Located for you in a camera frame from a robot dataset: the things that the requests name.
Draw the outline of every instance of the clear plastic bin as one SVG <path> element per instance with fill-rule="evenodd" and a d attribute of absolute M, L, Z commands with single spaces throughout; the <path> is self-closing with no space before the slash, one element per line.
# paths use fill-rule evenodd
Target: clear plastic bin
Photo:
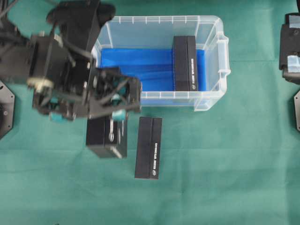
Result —
<path fill-rule="evenodd" d="M 93 49 L 98 63 L 105 48 L 172 49 L 176 35 L 195 35 L 196 48 L 205 51 L 206 90 L 142 92 L 143 106 L 193 106 L 209 110 L 227 90 L 230 74 L 228 38 L 216 16 L 116 16 L 102 28 Z"/>

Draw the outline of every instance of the black cable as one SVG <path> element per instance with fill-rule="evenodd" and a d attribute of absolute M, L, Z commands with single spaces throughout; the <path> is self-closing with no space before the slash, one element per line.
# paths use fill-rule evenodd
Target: black cable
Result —
<path fill-rule="evenodd" d="M 0 0 L 0 12 L 2 12 L 8 6 L 8 0 Z"/>
<path fill-rule="evenodd" d="M 57 22 L 55 21 L 54 24 L 53 24 L 53 26 L 52 26 L 52 29 L 50 31 L 50 36 L 54 35 L 56 25 L 57 25 Z"/>
<path fill-rule="evenodd" d="M 63 44 L 69 48 L 71 51 L 79 54 L 79 55 L 82 55 L 83 57 L 85 58 L 88 58 L 89 60 L 92 60 L 93 59 L 93 56 L 90 52 L 86 51 L 86 50 L 83 50 L 77 46 L 75 46 L 74 44 L 71 44 L 70 42 L 68 42 L 66 39 L 62 38 L 63 40 Z"/>
<path fill-rule="evenodd" d="M 0 19 L 2 17 L 4 17 L 8 12 L 9 10 L 18 2 L 19 0 L 14 0 L 12 3 L 10 3 L 6 9 L 4 9 L 1 13 L 0 13 Z"/>
<path fill-rule="evenodd" d="M 76 66 L 76 60 L 73 58 L 72 54 L 68 51 L 67 57 L 69 61 L 71 62 L 72 67 Z"/>
<path fill-rule="evenodd" d="M 129 78 L 125 79 L 124 81 L 120 82 L 119 85 L 116 87 L 116 89 L 114 89 L 110 94 L 104 96 L 103 98 L 101 98 L 98 103 L 100 105 L 104 105 L 105 103 L 107 103 L 109 100 L 111 100 L 111 98 L 118 93 L 118 91 L 120 91 L 129 81 Z"/>

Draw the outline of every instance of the black box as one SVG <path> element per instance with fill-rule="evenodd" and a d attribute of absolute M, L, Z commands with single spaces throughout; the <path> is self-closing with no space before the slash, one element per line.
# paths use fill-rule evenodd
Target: black box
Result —
<path fill-rule="evenodd" d="M 100 158 L 127 157 L 127 120 L 109 117 L 88 120 L 86 146 Z"/>
<path fill-rule="evenodd" d="M 135 178 L 158 180 L 161 129 L 161 118 L 140 118 Z"/>
<path fill-rule="evenodd" d="M 187 36 L 187 67 L 189 91 L 198 91 L 198 68 L 195 36 Z"/>
<path fill-rule="evenodd" d="M 188 91 L 188 46 L 187 36 L 174 36 L 173 72 L 175 91 Z"/>

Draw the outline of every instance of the robotic arm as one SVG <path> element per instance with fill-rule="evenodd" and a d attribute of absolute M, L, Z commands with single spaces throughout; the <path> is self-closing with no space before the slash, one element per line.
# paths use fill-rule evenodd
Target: robotic arm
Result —
<path fill-rule="evenodd" d="M 16 2 L 0 0 L 0 80 L 33 88 L 33 108 L 68 120 L 114 114 L 124 120 L 127 111 L 140 111 L 140 81 L 119 68 L 96 68 L 91 55 L 101 28 L 115 15 L 114 6 L 62 1 L 47 16 L 50 34 L 27 39 L 6 18 Z"/>
<path fill-rule="evenodd" d="M 300 11 L 300 0 L 297 0 Z M 288 82 L 300 85 L 300 13 L 285 15 L 281 28 L 279 69 Z M 300 131 L 300 91 L 294 96 L 297 129 Z"/>

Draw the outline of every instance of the hexagonal mount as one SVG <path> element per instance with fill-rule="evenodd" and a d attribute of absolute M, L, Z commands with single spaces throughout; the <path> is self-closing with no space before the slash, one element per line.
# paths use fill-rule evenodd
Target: hexagonal mount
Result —
<path fill-rule="evenodd" d="M 0 81 L 0 139 L 13 128 L 15 95 Z"/>

